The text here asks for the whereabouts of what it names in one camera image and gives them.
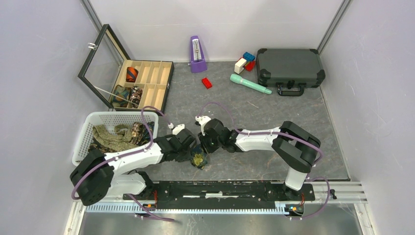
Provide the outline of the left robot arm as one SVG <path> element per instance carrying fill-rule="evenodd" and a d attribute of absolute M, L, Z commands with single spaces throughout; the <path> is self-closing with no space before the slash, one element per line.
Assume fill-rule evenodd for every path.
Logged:
<path fill-rule="evenodd" d="M 132 194 L 149 199 L 154 187 L 143 174 L 128 172 L 167 161 L 185 162 L 191 158 L 196 137 L 184 128 L 173 134 L 157 137 L 153 142 L 116 153 L 95 149 L 70 174 L 74 185 L 72 198 L 83 205 L 93 205 L 110 194 Z"/>

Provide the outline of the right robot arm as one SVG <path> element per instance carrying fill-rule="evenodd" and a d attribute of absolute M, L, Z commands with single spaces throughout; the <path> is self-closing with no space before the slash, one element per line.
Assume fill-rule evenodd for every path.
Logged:
<path fill-rule="evenodd" d="M 302 186 L 321 153 L 321 141 L 291 121 L 268 130 L 250 131 L 229 129 L 208 116 L 195 118 L 200 126 L 198 134 L 202 149 L 213 153 L 222 148 L 230 153 L 264 150 L 276 152 L 288 165 L 283 185 L 283 195 L 295 200 L 302 194 Z"/>

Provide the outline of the navy yellow floral tie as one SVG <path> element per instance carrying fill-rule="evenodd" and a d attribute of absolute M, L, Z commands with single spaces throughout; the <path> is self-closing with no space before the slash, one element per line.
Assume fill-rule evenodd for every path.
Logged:
<path fill-rule="evenodd" d="M 195 145 L 191 149 L 191 164 L 197 169 L 203 170 L 204 167 L 208 164 L 208 154 L 203 150 L 201 144 Z"/>

